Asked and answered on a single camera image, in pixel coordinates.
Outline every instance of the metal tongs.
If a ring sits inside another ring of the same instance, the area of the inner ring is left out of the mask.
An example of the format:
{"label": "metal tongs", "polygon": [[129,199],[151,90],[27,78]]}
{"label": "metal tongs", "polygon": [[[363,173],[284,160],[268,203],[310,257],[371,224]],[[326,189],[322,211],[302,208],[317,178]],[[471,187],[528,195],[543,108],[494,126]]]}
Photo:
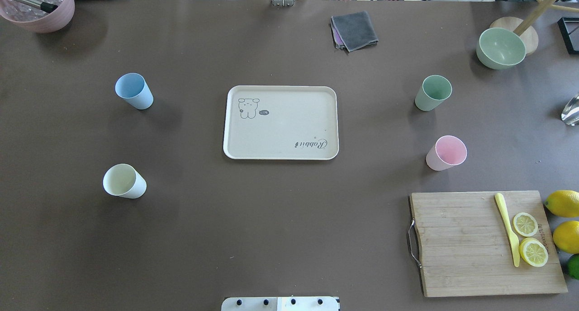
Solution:
{"label": "metal tongs", "polygon": [[39,1],[39,0],[16,0],[17,2],[21,2],[22,4],[31,6],[33,8],[42,10],[43,12],[46,13],[51,13],[54,12],[54,10],[56,10],[56,8],[58,8],[57,5],[54,4],[49,4],[48,2],[44,2],[44,1]]}

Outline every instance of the pink cup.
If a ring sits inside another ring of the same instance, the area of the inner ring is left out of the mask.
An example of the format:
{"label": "pink cup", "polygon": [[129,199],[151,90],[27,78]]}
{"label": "pink cup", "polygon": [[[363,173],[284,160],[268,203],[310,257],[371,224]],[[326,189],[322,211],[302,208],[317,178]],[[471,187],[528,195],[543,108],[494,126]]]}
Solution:
{"label": "pink cup", "polygon": [[74,0],[62,0],[58,8],[39,19],[32,21],[15,21],[4,12],[7,0],[0,0],[0,15],[14,25],[36,33],[50,33],[65,27],[74,15]]}
{"label": "pink cup", "polygon": [[426,164],[434,171],[460,165],[467,159],[467,147],[455,136],[442,136],[426,154]]}

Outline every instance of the lemon slice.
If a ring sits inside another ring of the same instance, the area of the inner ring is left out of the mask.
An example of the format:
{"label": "lemon slice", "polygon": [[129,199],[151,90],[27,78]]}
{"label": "lemon slice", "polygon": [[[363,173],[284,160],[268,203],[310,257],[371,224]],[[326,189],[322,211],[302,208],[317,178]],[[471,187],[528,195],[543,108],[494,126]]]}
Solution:
{"label": "lemon slice", "polygon": [[527,237],[535,235],[539,229],[537,220],[526,212],[520,212],[513,217],[513,227],[517,233]]}
{"label": "lemon slice", "polygon": [[533,237],[527,237],[521,241],[519,252],[523,260],[533,267],[543,267],[549,259],[545,246]]}

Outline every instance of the green bowl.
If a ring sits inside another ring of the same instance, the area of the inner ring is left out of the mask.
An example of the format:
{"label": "green bowl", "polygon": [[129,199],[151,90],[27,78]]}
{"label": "green bowl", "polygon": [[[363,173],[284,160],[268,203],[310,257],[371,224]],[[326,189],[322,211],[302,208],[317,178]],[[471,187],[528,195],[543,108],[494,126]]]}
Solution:
{"label": "green bowl", "polygon": [[484,31],[476,45],[476,56],[488,68],[502,70],[523,61],[527,49],[523,40],[505,28],[494,27]]}

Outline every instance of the cutting board metal handle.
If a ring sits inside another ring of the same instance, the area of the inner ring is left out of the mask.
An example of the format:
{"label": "cutting board metal handle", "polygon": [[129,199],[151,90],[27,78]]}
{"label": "cutting board metal handle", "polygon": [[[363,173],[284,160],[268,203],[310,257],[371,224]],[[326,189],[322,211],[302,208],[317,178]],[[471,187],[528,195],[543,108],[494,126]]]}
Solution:
{"label": "cutting board metal handle", "polygon": [[418,266],[418,269],[422,269],[422,263],[420,263],[420,261],[418,260],[418,257],[420,254],[416,253],[417,256],[414,255],[414,252],[412,251],[412,243],[411,243],[411,239],[410,239],[410,230],[414,228],[414,225],[416,225],[416,220],[414,218],[412,218],[412,221],[410,222],[410,227],[408,228],[408,235],[407,235],[407,243],[408,243],[408,251],[410,252],[410,255],[412,256],[412,259],[414,259],[414,261],[416,261],[416,265]]}

